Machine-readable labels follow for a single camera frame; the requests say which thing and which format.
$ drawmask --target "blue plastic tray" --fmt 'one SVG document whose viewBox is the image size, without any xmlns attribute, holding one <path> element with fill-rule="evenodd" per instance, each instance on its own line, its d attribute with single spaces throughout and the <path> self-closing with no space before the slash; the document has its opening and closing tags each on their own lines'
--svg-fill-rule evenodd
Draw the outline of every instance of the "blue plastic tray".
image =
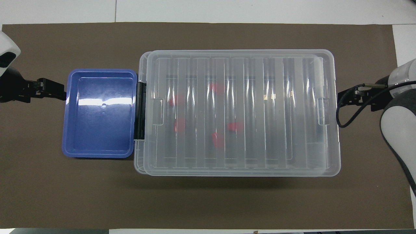
<svg viewBox="0 0 416 234">
<path fill-rule="evenodd" d="M 128 157 L 134 148 L 136 85 L 133 70 L 73 70 L 68 76 L 63 153 L 69 157 Z"/>
</svg>

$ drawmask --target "brown table mat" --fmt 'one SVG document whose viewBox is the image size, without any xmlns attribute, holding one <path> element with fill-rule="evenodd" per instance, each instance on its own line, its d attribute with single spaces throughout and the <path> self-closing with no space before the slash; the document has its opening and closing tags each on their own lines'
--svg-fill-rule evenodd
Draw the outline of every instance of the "brown table mat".
<svg viewBox="0 0 416 234">
<path fill-rule="evenodd" d="M 94 23 L 3 25 L 23 77 L 67 83 L 76 68 L 130 68 L 151 50 L 328 49 L 337 90 L 396 67 L 391 25 Z M 342 110 L 345 121 L 355 107 Z M 64 102 L 0 103 L 0 227 L 186 229 L 413 228 L 409 185 L 365 110 L 340 130 L 328 178 L 151 177 L 129 160 L 61 151 Z"/>
</svg>

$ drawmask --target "clear plastic storage box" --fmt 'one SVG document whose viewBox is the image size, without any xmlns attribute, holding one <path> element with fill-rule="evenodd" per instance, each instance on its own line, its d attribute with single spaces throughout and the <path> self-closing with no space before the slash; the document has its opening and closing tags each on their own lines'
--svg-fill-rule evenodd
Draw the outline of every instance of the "clear plastic storage box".
<svg viewBox="0 0 416 234">
<path fill-rule="evenodd" d="M 158 50 L 140 58 L 154 176 L 334 176 L 341 167 L 327 50 Z"/>
</svg>

